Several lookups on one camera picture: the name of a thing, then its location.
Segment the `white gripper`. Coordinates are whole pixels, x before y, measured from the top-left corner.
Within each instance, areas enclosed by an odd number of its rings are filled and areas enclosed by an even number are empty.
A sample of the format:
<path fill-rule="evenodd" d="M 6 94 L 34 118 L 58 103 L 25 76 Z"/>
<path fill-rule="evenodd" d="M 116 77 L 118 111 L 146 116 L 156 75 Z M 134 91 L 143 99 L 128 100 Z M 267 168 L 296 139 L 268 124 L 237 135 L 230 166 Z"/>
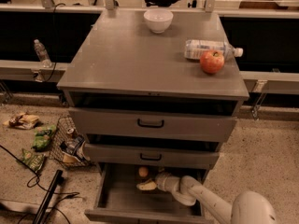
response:
<path fill-rule="evenodd" d="M 178 192 L 180 178 L 164 171 L 163 167 L 158 168 L 158 173 L 155 177 L 155 182 L 151 179 L 139 183 L 136 187 L 139 190 L 150 191 L 158 188 L 165 192 Z"/>

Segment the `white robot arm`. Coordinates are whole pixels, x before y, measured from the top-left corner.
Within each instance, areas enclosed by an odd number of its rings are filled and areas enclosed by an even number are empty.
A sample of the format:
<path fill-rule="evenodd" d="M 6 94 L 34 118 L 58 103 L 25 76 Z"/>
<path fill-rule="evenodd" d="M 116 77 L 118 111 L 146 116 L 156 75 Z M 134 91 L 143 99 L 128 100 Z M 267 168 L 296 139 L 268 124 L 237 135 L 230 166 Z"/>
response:
<path fill-rule="evenodd" d="M 154 179 L 150 178 L 136 187 L 139 190 L 169 192 L 186 206 L 199 202 L 220 224 L 278 224 L 272 204 L 255 191 L 244 191 L 229 204 L 195 178 L 189 175 L 178 177 L 168 172 L 160 172 Z"/>

